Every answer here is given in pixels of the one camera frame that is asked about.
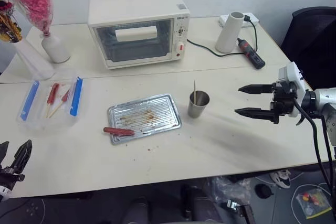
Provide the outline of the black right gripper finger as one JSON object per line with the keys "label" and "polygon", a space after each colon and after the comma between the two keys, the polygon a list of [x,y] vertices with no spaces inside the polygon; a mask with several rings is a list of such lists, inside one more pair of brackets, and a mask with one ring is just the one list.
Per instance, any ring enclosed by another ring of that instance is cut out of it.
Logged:
{"label": "black right gripper finger", "polygon": [[241,108],[234,110],[237,114],[260,120],[268,120],[273,122],[275,114],[270,110],[262,110],[261,108]]}
{"label": "black right gripper finger", "polygon": [[249,84],[238,89],[238,91],[248,94],[273,93],[273,90],[273,84]]}

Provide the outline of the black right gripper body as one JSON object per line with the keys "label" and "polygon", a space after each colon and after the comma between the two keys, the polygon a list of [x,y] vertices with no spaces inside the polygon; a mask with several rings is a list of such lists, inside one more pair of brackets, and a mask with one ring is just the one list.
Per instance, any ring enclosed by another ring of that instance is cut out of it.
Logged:
{"label": "black right gripper body", "polygon": [[294,82],[274,82],[272,84],[273,99],[270,102],[270,111],[273,113],[272,122],[279,123],[279,117],[290,114],[297,98],[297,89]]}

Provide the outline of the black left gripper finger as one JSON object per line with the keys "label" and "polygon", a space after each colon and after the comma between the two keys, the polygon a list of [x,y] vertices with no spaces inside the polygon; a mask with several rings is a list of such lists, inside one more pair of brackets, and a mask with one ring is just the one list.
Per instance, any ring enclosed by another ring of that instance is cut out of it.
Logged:
{"label": "black left gripper finger", "polygon": [[32,141],[28,140],[19,147],[14,155],[14,161],[11,164],[14,174],[21,174],[30,159],[32,152]]}
{"label": "black left gripper finger", "polygon": [[9,141],[5,141],[4,143],[0,144],[0,162],[2,162],[6,156],[8,145]]}

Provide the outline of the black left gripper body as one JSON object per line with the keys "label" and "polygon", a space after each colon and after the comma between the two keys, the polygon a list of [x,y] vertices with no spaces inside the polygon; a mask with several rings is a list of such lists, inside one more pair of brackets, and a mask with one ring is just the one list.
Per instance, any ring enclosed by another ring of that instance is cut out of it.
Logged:
{"label": "black left gripper body", "polygon": [[1,169],[1,186],[13,190],[17,182],[22,182],[25,179],[24,174],[16,174],[10,167]]}

